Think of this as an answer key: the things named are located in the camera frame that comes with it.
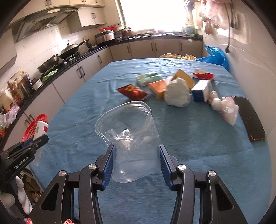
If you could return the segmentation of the orange tissue pack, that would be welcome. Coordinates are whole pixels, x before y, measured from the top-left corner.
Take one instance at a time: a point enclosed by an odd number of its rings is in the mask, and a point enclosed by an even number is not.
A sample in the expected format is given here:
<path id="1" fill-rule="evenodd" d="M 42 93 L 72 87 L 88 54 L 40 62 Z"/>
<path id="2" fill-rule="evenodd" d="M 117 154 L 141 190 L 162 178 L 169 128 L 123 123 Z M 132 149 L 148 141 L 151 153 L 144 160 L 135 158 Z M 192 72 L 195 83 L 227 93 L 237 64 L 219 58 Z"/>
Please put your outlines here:
<path id="1" fill-rule="evenodd" d="M 149 84 L 149 89 L 157 99 L 164 98 L 164 92 L 166 91 L 166 86 L 169 84 L 171 78 L 165 78 Z"/>

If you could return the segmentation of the blue table cloth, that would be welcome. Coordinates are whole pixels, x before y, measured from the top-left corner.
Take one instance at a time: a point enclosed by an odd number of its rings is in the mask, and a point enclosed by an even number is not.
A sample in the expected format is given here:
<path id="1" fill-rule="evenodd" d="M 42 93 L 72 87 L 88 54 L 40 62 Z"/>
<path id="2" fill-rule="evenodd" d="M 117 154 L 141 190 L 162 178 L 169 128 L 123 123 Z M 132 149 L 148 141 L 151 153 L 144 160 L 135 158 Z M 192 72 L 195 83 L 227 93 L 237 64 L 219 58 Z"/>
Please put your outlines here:
<path id="1" fill-rule="evenodd" d="M 135 76 L 155 71 L 165 77 L 194 69 L 215 76 L 213 88 L 221 97 L 245 93 L 223 67 L 176 59 L 136 59 L 110 63 L 80 87 L 50 121 L 49 142 L 38 166 L 30 169 L 45 189 L 61 170 L 80 171 L 104 154 L 107 145 L 95 123 L 108 110 L 127 102 L 118 88 L 135 83 Z M 241 118 L 229 125 L 207 103 L 178 108 L 150 95 L 160 143 L 170 155 L 193 171 L 215 171 L 230 190 L 248 223 L 258 223 L 270 200 L 272 172 L 268 142 L 251 142 Z M 98 192 L 104 223 L 169 223 L 176 193 L 165 185 L 160 170 L 131 183 L 111 181 Z"/>

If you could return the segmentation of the wok with lid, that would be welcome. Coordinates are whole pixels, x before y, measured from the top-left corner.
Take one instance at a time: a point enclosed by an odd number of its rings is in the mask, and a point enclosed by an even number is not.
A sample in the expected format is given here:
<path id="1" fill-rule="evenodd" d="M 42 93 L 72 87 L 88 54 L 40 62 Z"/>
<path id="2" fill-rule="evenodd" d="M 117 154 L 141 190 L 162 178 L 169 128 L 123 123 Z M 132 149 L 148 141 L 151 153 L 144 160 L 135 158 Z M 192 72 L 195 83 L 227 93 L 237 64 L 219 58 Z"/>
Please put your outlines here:
<path id="1" fill-rule="evenodd" d="M 63 49 L 63 50 L 61 51 L 61 53 L 59 54 L 59 57 L 60 57 L 61 59 L 69 58 L 70 56 L 72 56 L 72 55 L 74 55 L 75 53 L 77 53 L 78 50 L 79 50 L 79 46 L 81 46 L 82 44 L 84 44 L 86 41 L 87 41 L 87 40 L 84 40 L 84 41 L 82 41 L 82 42 L 79 43 L 79 44 L 76 44 L 76 43 L 74 43 L 74 44 L 72 44 L 72 45 L 67 44 L 67 45 L 66 45 L 66 48 Z"/>

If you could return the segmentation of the red snack bag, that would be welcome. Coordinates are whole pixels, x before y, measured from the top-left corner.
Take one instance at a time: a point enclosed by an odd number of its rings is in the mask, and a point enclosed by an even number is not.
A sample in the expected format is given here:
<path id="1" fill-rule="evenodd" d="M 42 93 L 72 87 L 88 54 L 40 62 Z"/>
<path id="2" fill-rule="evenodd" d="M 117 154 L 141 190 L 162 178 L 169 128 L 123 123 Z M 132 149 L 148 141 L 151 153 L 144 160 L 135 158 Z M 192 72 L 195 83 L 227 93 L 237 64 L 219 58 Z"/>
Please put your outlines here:
<path id="1" fill-rule="evenodd" d="M 133 84 L 120 87 L 117 91 L 134 101 L 144 100 L 148 96 L 146 92 Z"/>

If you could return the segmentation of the white cloth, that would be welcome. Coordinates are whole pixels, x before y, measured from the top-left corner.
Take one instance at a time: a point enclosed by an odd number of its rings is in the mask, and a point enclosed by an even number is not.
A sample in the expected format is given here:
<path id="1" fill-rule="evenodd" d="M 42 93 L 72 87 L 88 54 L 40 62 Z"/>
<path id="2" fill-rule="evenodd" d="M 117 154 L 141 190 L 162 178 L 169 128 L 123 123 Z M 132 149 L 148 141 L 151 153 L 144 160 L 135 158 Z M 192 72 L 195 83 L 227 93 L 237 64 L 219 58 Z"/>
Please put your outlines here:
<path id="1" fill-rule="evenodd" d="M 182 78 L 169 82 L 164 92 L 164 100 L 170 106 L 184 107 L 191 102 L 190 88 Z"/>

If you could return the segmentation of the pink white plastic bag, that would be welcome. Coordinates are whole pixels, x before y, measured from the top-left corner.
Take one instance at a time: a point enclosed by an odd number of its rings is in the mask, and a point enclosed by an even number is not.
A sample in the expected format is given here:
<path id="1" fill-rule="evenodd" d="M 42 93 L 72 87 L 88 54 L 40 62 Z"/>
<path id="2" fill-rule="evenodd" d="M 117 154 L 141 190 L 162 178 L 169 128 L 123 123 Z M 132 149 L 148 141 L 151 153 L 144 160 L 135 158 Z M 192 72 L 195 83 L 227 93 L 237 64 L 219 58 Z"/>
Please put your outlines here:
<path id="1" fill-rule="evenodd" d="M 235 125 L 239 106 L 235 103 L 233 97 L 222 97 L 220 99 L 217 92 L 213 90 L 209 95 L 208 102 L 212 110 L 220 112 L 228 124 Z"/>

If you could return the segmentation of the white blue carton box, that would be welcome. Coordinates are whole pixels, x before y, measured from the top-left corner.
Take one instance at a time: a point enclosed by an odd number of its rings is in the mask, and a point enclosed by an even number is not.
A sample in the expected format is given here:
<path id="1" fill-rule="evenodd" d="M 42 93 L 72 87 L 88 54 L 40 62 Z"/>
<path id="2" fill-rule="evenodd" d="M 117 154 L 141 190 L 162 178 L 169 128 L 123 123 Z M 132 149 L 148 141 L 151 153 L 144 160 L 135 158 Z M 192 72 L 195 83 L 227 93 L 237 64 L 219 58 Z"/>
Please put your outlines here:
<path id="1" fill-rule="evenodd" d="M 191 89 L 195 102 L 207 102 L 212 91 L 211 80 L 199 80 Z"/>

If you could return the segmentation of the red plastic mesh basket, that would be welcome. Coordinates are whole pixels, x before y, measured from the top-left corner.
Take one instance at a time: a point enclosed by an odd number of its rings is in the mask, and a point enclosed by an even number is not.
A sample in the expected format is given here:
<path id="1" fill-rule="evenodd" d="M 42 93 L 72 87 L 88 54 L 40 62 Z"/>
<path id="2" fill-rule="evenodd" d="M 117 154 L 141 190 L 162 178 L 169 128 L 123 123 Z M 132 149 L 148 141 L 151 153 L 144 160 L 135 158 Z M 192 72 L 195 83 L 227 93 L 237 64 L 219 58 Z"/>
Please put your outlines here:
<path id="1" fill-rule="evenodd" d="M 32 122 L 29 124 L 26 131 L 24 132 L 21 142 L 27 141 L 34 137 L 35 130 L 39 121 L 43 121 L 48 124 L 47 115 L 43 113 L 38 115 L 35 119 L 32 120 Z"/>

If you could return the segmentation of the white tissue box on counter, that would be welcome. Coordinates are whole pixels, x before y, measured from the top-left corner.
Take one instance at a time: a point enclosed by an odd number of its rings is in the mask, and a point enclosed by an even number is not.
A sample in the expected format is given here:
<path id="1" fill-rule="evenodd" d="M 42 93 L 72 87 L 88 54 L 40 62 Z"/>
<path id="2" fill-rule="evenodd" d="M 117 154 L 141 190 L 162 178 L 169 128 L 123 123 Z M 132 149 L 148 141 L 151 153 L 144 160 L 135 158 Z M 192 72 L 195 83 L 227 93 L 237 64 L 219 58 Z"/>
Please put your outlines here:
<path id="1" fill-rule="evenodd" d="M 34 90 L 38 90 L 43 86 L 43 82 L 41 81 L 41 79 L 38 79 L 38 78 L 34 78 L 32 80 L 32 84 L 33 84 L 32 86 Z"/>

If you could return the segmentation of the yellow cardboard box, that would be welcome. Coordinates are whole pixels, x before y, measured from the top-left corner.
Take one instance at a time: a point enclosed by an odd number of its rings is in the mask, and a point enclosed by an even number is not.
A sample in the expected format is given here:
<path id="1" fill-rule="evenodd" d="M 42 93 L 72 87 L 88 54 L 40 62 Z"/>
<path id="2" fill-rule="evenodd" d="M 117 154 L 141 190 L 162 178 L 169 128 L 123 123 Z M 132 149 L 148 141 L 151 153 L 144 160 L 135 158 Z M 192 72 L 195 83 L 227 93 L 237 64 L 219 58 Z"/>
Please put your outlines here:
<path id="1" fill-rule="evenodd" d="M 171 78 L 171 81 L 175 80 L 176 78 L 181 78 L 186 81 L 187 86 L 192 89 L 194 87 L 194 80 L 184 71 L 178 70 Z"/>

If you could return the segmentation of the white red bottle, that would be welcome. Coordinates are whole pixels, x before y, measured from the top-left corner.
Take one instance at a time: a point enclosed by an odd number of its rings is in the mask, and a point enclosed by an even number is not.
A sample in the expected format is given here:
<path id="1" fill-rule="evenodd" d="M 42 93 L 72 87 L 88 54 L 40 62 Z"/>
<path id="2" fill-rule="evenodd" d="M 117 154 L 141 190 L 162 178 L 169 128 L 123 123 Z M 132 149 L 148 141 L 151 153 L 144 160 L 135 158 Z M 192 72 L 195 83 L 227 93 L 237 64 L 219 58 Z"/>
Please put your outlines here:
<path id="1" fill-rule="evenodd" d="M 48 123 L 44 121 L 38 121 L 34 132 L 33 140 L 41 137 L 42 135 L 45 135 L 48 132 L 48 128 L 49 128 Z M 41 159 L 43 149 L 44 149 L 44 146 L 40 147 L 35 154 L 35 159 L 33 161 L 33 164 L 37 167 L 39 166 L 39 161 Z"/>

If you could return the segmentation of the clear plastic container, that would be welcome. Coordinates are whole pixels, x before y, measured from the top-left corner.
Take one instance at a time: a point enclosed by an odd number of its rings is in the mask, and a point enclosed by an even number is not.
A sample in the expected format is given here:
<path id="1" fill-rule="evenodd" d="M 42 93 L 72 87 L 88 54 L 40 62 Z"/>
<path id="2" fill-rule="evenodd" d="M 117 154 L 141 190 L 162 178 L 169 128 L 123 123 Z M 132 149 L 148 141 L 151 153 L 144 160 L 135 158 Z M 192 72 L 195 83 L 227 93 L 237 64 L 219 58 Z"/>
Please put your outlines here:
<path id="1" fill-rule="evenodd" d="M 107 111 L 97 120 L 95 132 L 107 145 L 116 146 L 115 182 L 133 182 L 160 168 L 160 138 L 145 102 L 131 101 Z"/>

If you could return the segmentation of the green tissue pack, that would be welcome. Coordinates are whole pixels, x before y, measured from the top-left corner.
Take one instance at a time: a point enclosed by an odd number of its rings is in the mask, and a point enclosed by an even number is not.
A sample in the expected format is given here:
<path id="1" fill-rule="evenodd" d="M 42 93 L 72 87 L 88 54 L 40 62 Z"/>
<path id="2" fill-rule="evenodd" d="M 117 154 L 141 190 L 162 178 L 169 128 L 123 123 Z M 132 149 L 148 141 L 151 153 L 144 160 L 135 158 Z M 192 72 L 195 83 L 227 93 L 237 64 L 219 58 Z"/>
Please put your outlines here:
<path id="1" fill-rule="evenodd" d="M 156 72 L 148 72 L 136 76 L 137 83 L 141 86 L 147 86 L 150 83 L 160 81 L 162 76 Z"/>

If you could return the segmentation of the blue plastic bag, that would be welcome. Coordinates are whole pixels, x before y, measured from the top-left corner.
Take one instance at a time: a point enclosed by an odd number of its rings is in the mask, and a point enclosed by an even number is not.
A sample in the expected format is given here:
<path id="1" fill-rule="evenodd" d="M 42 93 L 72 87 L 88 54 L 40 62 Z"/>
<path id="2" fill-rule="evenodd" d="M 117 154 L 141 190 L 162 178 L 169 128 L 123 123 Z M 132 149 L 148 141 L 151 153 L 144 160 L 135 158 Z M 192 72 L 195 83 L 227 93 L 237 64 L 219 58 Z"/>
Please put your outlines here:
<path id="1" fill-rule="evenodd" d="M 220 65 L 228 72 L 230 71 L 228 58 L 221 48 L 205 45 L 205 50 L 209 55 L 206 57 L 197 58 L 196 61 Z"/>

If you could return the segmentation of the black phone case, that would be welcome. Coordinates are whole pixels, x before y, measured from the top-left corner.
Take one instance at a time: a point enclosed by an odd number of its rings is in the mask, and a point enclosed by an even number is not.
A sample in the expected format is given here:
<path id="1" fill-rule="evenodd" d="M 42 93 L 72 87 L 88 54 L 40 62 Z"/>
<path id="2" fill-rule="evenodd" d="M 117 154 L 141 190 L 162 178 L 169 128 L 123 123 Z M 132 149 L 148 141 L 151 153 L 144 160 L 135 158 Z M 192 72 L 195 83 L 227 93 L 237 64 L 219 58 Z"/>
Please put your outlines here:
<path id="1" fill-rule="evenodd" d="M 266 133 L 262 123 L 248 98 L 233 96 L 233 100 L 239 106 L 239 114 L 248 133 L 249 140 L 265 140 Z"/>

